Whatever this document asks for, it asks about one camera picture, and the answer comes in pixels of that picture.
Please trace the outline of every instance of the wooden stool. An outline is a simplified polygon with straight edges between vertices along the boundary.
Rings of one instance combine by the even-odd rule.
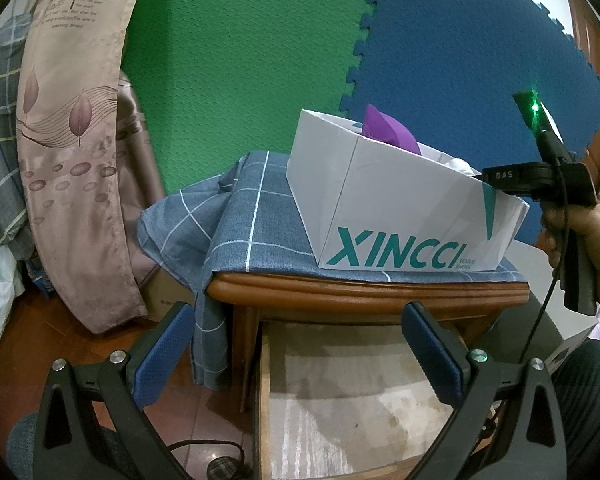
[[[519,282],[368,283],[282,274],[218,272],[206,288],[234,306],[232,388],[246,408],[256,340],[263,320],[321,324],[399,324],[405,304],[419,300],[439,321],[452,321],[467,346],[500,311],[524,304]]]

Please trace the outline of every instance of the metal screw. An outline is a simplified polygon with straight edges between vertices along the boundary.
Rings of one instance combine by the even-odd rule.
[[[62,359],[62,358],[56,359],[53,362],[53,364],[51,365],[51,367],[53,368],[53,370],[55,370],[56,372],[59,372],[65,366],[66,366],[66,361],[64,359]]]
[[[119,363],[121,363],[122,361],[124,361],[126,358],[126,354],[124,350],[116,350],[115,352],[111,352],[111,355],[109,356],[109,361],[111,361],[113,364],[117,365]]]
[[[531,359],[531,365],[536,370],[544,370],[544,362],[542,362],[542,359],[538,359],[537,357]]]
[[[484,350],[481,350],[479,348],[471,350],[470,355],[471,355],[471,359],[473,359],[477,363],[483,363],[489,358],[487,356],[487,352],[485,352]]]

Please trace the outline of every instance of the hand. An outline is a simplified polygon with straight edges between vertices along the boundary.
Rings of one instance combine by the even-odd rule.
[[[545,207],[542,224],[549,230],[541,233],[538,245],[548,254],[549,264],[555,269],[560,261],[560,248],[554,233],[560,232],[564,226],[564,209]],[[594,208],[569,206],[569,226],[584,238],[587,253],[596,269],[596,299],[600,303],[600,205]]]

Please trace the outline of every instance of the wooden floor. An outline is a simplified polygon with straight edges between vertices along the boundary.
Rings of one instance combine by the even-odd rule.
[[[36,290],[19,297],[0,342],[0,454],[4,456],[13,425],[37,410],[54,359],[64,357],[75,365],[100,362],[114,350],[130,348],[147,329],[129,323],[93,336],[58,298],[46,300]],[[234,406],[228,391],[212,392],[192,384],[184,354],[160,399],[145,413],[167,444],[186,438],[231,440],[242,443],[251,463],[252,415],[237,413]],[[103,404],[97,412],[100,423],[112,428]],[[209,445],[184,447],[175,455],[193,478],[204,480],[210,460],[237,453],[233,447]]]

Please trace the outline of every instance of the wooden drawer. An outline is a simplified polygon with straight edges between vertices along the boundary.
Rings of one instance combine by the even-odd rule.
[[[451,412],[398,326],[263,326],[256,478],[404,480]]]

